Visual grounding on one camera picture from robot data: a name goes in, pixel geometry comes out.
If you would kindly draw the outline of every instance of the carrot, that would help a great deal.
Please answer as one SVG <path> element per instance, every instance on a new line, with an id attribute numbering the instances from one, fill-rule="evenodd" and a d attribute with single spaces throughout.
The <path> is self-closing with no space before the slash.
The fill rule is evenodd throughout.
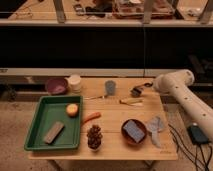
<path id="1" fill-rule="evenodd" d="M 92 114 L 86 116 L 86 117 L 83 119 L 82 125 L 85 124 L 86 122 L 92 120 L 92 119 L 99 118 L 99 117 L 101 117 L 101 113 L 100 113 L 100 112 L 92 113 Z"/>

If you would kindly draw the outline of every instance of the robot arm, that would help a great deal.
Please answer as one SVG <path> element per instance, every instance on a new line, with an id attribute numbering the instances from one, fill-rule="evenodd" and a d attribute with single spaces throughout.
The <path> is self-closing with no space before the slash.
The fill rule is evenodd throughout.
<path id="1" fill-rule="evenodd" d="M 155 90 L 169 92 L 198 123 L 206 136 L 213 142 L 213 109 L 193 94 L 187 86 L 194 82 L 189 70 L 180 70 L 160 75 L 154 80 Z"/>

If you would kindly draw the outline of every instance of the white cup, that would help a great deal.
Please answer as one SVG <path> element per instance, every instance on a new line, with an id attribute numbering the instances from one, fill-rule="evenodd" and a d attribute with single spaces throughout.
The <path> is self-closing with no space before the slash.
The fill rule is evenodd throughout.
<path id="1" fill-rule="evenodd" d="M 68 83 L 70 85 L 71 91 L 73 92 L 81 92 L 81 77 L 78 74 L 73 74 L 69 78 L 67 78 Z"/>

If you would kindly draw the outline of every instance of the wooden tabletop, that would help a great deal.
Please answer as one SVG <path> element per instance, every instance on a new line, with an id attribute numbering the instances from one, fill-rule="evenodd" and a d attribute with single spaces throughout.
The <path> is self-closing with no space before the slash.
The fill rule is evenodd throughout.
<path id="1" fill-rule="evenodd" d="M 177 10 L 182 15 L 183 19 L 153 19 L 151 21 L 152 25 L 160 26 L 200 26 L 197 22 L 198 17 L 192 17 L 188 15 L 190 9 L 203 10 L 206 5 L 207 0 L 179 0 Z M 118 19 L 112 13 L 107 13 L 106 17 L 99 18 L 94 15 L 83 15 L 78 16 L 73 9 L 73 5 L 80 3 L 83 8 L 90 6 L 94 7 L 95 4 L 92 0 L 62 0 L 64 13 L 66 16 L 66 24 L 71 26 L 131 26 L 138 27 L 141 26 L 141 21 L 137 19 Z M 16 23 L 16 24 L 50 24 L 57 22 L 56 10 L 54 2 L 52 0 L 44 0 L 38 2 L 38 0 L 27 0 L 17 11 L 15 11 L 8 20 L 1 20 L 0 24 L 6 23 Z"/>
<path id="2" fill-rule="evenodd" d="M 84 100 L 83 118 L 93 112 L 101 112 L 101 117 L 87 122 L 81 127 L 80 146 L 76 150 L 29 152 L 29 159 L 64 159 L 64 160 L 176 160 L 176 148 L 170 134 L 167 119 L 160 96 L 153 88 L 144 88 L 142 106 L 120 104 L 119 100 L 128 98 L 133 86 L 152 82 L 151 78 L 83 78 L 82 92 L 84 97 L 105 94 L 104 83 L 107 80 L 116 82 L 116 93 L 106 99 Z M 132 147 L 124 142 L 121 125 L 127 119 L 138 119 L 146 123 L 159 116 L 165 130 L 159 133 L 162 148 L 157 148 L 146 139 L 139 147 Z M 102 144 L 94 152 L 87 145 L 86 132 L 93 124 L 98 124 L 102 131 Z"/>

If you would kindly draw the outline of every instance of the brown object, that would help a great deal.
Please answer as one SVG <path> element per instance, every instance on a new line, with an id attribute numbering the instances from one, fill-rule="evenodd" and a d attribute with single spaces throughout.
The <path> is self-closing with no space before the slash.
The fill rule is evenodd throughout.
<path id="1" fill-rule="evenodd" d="M 55 122 L 55 124 L 50 128 L 50 130 L 44 136 L 44 139 L 43 139 L 44 142 L 47 144 L 51 144 L 63 128 L 64 128 L 63 123 Z"/>
<path id="2" fill-rule="evenodd" d="M 158 0 L 153 4 L 152 18 L 172 18 L 174 12 L 174 8 L 166 0 Z M 113 14 L 116 18 L 141 19 L 144 15 L 144 1 L 129 5 L 129 3 L 122 4 L 119 0 L 115 0 Z"/>
<path id="3" fill-rule="evenodd" d="M 145 134 L 144 137 L 137 143 L 135 142 L 135 140 L 127 133 L 127 131 L 124 129 L 124 126 L 127 124 L 127 122 L 129 122 L 130 120 L 132 120 L 136 125 L 137 127 Z M 121 133 L 124 137 L 124 140 L 126 143 L 130 144 L 130 145 L 139 145 L 141 144 L 141 142 L 146 138 L 146 135 L 147 135 L 147 130 L 146 130 L 146 127 L 145 125 L 140 122 L 139 120 L 136 120 L 136 119 L 129 119 L 127 121 L 125 121 L 121 127 Z"/>
<path id="4" fill-rule="evenodd" d="M 98 147 L 101 145 L 101 128 L 99 125 L 92 125 L 92 127 L 87 131 L 87 137 L 88 137 L 88 147 L 97 150 Z"/>
<path id="5" fill-rule="evenodd" d="M 125 99 L 121 99 L 119 101 L 121 104 L 134 104 L 134 103 L 140 103 L 142 102 L 142 99 L 140 98 L 125 98 Z"/>

